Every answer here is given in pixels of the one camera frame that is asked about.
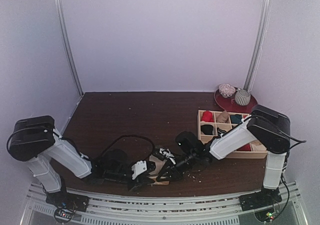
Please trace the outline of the black sock white stripes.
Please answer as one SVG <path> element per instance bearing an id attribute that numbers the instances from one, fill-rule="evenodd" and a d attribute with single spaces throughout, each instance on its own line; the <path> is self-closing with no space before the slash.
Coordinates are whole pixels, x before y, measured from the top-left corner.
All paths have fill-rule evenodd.
<path id="1" fill-rule="evenodd" d="M 200 126 L 200 131 L 204 134 L 204 135 L 214 135 L 214 126 L 211 124 L 203 124 Z"/>

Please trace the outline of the beige striped long sock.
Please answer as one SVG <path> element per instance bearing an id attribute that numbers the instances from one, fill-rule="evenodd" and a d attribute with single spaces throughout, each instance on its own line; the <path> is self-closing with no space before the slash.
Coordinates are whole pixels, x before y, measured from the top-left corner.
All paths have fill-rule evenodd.
<path id="1" fill-rule="evenodd" d="M 161 171 L 162 167 L 165 165 L 167 160 L 166 159 L 160 160 L 156 156 L 151 155 L 149 157 L 149 161 L 155 163 L 155 170 L 149 173 L 150 174 L 150 178 L 153 179 L 153 181 L 154 181 L 154 183 L 152 183 L 151 185 L 160 185 L 160 186 L 169 185 L 170 184 L 169 181 L 161 181 L 161 182 L 156 181 L 156 177 L 158 176 L 159 172 Z"/>

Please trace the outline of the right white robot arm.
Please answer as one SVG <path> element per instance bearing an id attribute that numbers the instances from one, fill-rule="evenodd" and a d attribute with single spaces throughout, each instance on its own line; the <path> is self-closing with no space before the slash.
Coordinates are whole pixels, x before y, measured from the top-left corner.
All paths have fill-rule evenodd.
<path id="1" fill-rule="evenodd" d="M 287 153 L 290 150 L 291 121 L 285 114 L 262 105 L 255 105 L 249 115 L 233 129 L 214 136 L 207 143 L 189 131 L 177 135 L 175 142 L 183 155 L 168 159 L 161 168 L 156 181 L 178 181 L 183 172 L 197 161 L 211 163 L 226 158 L 229 154 L 254 141 L 259 141 L 267 151 L 263 190 L 256 195 L 259 205 L 268 205 L 279 187 Z"/>

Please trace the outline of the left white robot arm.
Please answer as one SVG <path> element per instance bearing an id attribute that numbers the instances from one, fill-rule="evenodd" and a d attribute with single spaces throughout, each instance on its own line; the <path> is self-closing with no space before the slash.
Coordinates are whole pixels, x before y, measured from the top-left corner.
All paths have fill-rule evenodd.
<path id="1" fill-rule="evenodd" d="M 120 164 L 118 168 L 108 168 L 113 162 L 112 158 L 106 158 L 105 155 L 90 158 L 80 152 L 70 138 L 60 134 L 55 127 L 55 120 L 49 115 L 18 120 L 6 148 L 15 160 L 27 165 L 32 175 L 61 207 L 69 206 L 72 196 L 63 189 L 63 177 L 52 168 L 51 159 L 88 184 L 112 181 L 127 184 L 132 189 L 154 183 L 149 175 L 155 169 L 154 162 L 141 160 L 131 166 Z"/>

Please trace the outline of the black striped sock in box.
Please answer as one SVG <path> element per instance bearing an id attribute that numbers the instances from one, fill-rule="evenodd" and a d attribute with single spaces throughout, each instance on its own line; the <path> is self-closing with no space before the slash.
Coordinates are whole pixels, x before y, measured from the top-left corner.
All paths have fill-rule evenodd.
<path id="1" fill-rule="evenodd" d="M 218 136 L 224 136 L 225 134 L 228 133 L 228 130 L 221 129 L 220 127 L 217 127 L 216 130 L 217 130 Z"/>

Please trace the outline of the red rolled sock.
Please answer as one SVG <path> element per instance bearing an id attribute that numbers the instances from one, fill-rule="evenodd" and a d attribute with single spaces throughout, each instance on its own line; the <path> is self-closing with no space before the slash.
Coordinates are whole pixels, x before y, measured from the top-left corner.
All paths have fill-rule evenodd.
<path id="1" fill-rule="evenodd" d="M 207 123 L 213 123 L 214 122 L 214 115 L 211 111 L 204 111 L 202 113 L 202 117 L 201 117 L 201 121 L 202 122 L 207 122 Z"/>

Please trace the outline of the red sock lower compartment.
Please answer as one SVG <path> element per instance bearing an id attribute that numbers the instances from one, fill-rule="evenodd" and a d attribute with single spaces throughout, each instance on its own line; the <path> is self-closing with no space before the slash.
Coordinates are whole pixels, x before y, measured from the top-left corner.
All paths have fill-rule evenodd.
<path id="1" fill-rule="evenodd" d="M 251 145 L 249 143 L 247 143 L 246 145 L 238 148 L 237 151 L 240 151 L 240 152 L 251 152 L 252 151 Z"/>

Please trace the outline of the dark teal rolled sock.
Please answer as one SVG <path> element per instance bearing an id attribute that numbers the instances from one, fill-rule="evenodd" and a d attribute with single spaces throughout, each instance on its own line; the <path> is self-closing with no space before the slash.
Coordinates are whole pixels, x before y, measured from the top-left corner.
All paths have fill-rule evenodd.
<path id="1" fill-rule="evenodd" d="M 231 114 L 229 118 L 232 124 L 240 124 L 242 122 L 243 116 L 241 114 Z"/>

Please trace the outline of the red round plate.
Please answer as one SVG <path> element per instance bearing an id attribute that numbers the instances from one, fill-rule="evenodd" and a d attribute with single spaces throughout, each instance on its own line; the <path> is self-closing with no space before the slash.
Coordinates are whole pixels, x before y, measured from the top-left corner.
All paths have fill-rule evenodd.
<path id="1" fill-rule="evenodd" d="M 225 98 L 220 94 L 219 90 L 215 91 L 214 100 L 221 109 L 227 112 L 232 112 L 232 113 L 250 114 L 252 111 L 252 108 L 258 104 L 256 98 L 252 95 L 250 97 L 250 102 L 248 105 L 246 106 L 238 105 L 235 101 L 235 95 Z"/>

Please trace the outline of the white dotted bowl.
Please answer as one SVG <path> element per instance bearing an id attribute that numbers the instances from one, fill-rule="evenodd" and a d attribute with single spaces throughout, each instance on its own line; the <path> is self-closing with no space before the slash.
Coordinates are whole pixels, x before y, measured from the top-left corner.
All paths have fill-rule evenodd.
<path id="1" fill-rule="evenodd" d="M 222 83 L 218 86 L 218 91 L 224 98 L 230 98 L 236 92 L 236 88 L 228 83 Z"/>

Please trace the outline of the grey striped cup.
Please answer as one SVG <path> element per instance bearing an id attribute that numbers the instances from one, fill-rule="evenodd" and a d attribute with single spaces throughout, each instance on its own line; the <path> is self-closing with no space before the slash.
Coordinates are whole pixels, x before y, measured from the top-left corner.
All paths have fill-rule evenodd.
<path id="1" fill-rule="evenodd" d="M 245 89 L 238 89 L 234 100 L 239 106 L 247 106 L 251 100 L 251 94 Z"/>

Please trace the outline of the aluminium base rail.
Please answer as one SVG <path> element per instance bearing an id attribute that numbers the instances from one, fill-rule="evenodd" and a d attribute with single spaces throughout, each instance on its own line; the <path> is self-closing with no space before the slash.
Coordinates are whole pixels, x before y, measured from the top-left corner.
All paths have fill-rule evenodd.
<path id="1" fill-rule="evenodd" d="M 67 225 L 311 225 L 295 182 L 289 183 L 290 199 L 275 221 L 260 222 L 260 211 L 273 205 L 243 211 L 238 192 L 194 197 L 137 197 L 76 189 L 70 193 L 89 197 L 86 212 L 77 211 Z M 18 225 L 58 225 L 56 208 L 46 203 L 42 186 L 31 183 Z"/>

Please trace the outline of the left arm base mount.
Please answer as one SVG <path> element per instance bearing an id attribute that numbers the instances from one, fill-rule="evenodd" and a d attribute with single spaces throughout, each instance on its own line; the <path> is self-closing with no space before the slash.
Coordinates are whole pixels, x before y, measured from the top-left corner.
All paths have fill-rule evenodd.
<path id="1" fill-rule="evenodd" d="M 74 193 L 67 193 L 65 197 L 48 193 L 46 203 L 56 207 L 53 218 L 60 224 L 69 223 L 76 212 L 86 212 L 89 205 L 89 197 Z"/>

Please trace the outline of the right aluminium frame post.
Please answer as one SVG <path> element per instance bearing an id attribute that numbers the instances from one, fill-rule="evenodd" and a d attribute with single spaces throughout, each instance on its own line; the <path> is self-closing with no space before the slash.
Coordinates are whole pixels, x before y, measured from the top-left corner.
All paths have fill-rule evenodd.
<path id="1" fill-rule="evenodd" d="M 263 50 L 263 42 L 268 30 L 271 2 L 272 0 L 262 0 L 257 35 L 253 47 L 253 53 L 251 56 L 247 76 L 243 86 L 243 89 L 248 91 L 249 93 L 253 90 L 254 82 L 259 69 L 259 64 Z"/>

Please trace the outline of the left aluminium frame post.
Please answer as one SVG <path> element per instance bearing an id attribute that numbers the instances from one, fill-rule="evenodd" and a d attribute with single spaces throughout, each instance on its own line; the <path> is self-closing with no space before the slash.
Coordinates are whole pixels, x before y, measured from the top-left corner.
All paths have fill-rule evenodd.
<path id="1" fill-rule="evenodd" d="M 67 31 L 66 20 L 64 16 L 63 3 L 62 3 L 62 0 L 54 0 L 54 2 L 56 6 L 58 21 L 59 21 L 61 35 L 62 35 L 62 43 L 63 43 L 64 51 L 66 54 L 68 66 L 70 68 L 71 76 L 74 81 L 77 93 L 80 97 L 82 97 L 84 95 L 84 92 L 80 83 L 80 78 L 76 69 L 74 56 L 72 53 L 72 48 L 71 48 L 68 31 Z"/>

